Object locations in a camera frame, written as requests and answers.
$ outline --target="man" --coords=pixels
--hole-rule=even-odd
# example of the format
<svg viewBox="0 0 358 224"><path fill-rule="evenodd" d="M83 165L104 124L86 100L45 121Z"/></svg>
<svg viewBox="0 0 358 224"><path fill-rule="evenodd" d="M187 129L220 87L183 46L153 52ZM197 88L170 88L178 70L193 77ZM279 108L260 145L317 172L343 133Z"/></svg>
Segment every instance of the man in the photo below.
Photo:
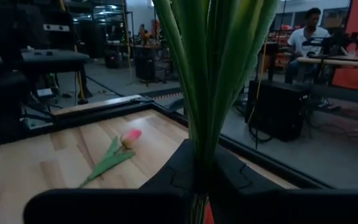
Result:
<svg viewBox="0 0 358 224"><path fill-rule="evenodd" d="M302 43L311 38L329 37L329 32L326 29L317 27L321 11L318 8L310 9L305 16L306 26L302 29L295 30L288 39L289 52L296 58L307 57L310 54L320 54L321 47L302 46ZM285 83L292 83L294 75L298 73L299 62L297 59L290 62L285 74ZM317 65L313 65L310 72L316 72Z"/></svg>

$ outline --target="gray floor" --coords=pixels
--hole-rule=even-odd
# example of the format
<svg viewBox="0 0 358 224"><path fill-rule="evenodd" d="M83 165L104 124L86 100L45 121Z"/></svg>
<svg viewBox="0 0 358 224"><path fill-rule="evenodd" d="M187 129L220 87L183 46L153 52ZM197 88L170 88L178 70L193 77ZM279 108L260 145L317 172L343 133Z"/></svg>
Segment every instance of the gray floor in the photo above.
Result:
<svg viewBox="0 0 358 224"><path fill-rule="evenodd" d="M131 77L129 69L107 69L100 63L90 63L86 66L87 75L103 83L107 87L123 95L133 95L146 91L163 90L178 87L177 82L167 84L156 83L146 87ZM74 74L59 74L61 92L74 94ZM282 80L282 75L275 75ZM117 97L111 92L98 93L104 88L88 81L89 90L94 93L90 102L107 100ZM161 105L169 105L179 96L157 100ZM335 101L348 107L357 107L349 102ZM60 106L73 106L74 99L59 99ZM340 118L326 113L315 113L315 124L335 124L347 131L353 131L352 136L346 135L338 128L325 126L319 130L304 128L301 138L292 142L281 142L276 139L259 144L258 150L274 157L289 166L299 169L327 184L342 189L358 189L358 122ZM233 109L226 117L222 133L244 144L254 146L248 135L244 118Z"/></svg>

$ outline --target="black frame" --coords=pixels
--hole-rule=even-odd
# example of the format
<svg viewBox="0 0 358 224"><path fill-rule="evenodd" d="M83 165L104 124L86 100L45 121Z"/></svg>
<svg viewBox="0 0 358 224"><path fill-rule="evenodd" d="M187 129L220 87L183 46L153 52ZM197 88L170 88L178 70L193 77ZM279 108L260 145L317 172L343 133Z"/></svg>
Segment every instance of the black frame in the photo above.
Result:
<svg viewBox="0 0 358 224"><path fill-rule="evenodd" d="M137 113L145 110L155 110L164 116L188 127L187 118L180 113L170 111L163 106L156 104L150 98L143 98L143 100L131 100L129 103L113 104L104 107L83 110L76 113L67 113L62 116L55 124L43 126L23 133L21 136L10 139L1 139L0 144L19 141L22 139L36 137L42 134L48 134L55 131L61 131L68 128L75 128L78 126L95 123L105 119L125 116L127 114ZM270 156L256 151L254 148L241 144L224 134L219 135L219 144L231 152L246 158L247 160L261 166L269 172L285 179L291 184L303 189L334 189L333 186L325 184L324 182L315 179L301 171L298 171Z"/></svg>

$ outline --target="pink tulip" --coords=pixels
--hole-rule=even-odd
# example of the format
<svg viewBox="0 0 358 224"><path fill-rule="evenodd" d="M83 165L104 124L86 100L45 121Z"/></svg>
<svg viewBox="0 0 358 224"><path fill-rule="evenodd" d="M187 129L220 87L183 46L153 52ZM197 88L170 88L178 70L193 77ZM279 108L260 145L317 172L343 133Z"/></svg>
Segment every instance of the pink tulip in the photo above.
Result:
<svg viewBox="0 0 358 224"><path fill-rule="evenodd" d="M132 129L125 135L121 136L121 144L127 149L131 149L135 146L136 141L142 135L142 131L139 129Z"/></svg>

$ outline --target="amplifier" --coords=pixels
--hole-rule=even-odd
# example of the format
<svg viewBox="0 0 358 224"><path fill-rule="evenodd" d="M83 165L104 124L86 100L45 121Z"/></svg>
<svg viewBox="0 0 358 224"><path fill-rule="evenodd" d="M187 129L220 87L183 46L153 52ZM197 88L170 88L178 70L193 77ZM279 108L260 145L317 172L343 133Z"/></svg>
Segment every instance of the amplifier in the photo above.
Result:
<svg viewBox="0 0 358 224"><path fill-rule="evenodd" d="M291 141L301 134L310 89L268 80L249 82L246 123L281 141ZM249 121L252 109L254 113Z"/></svg>

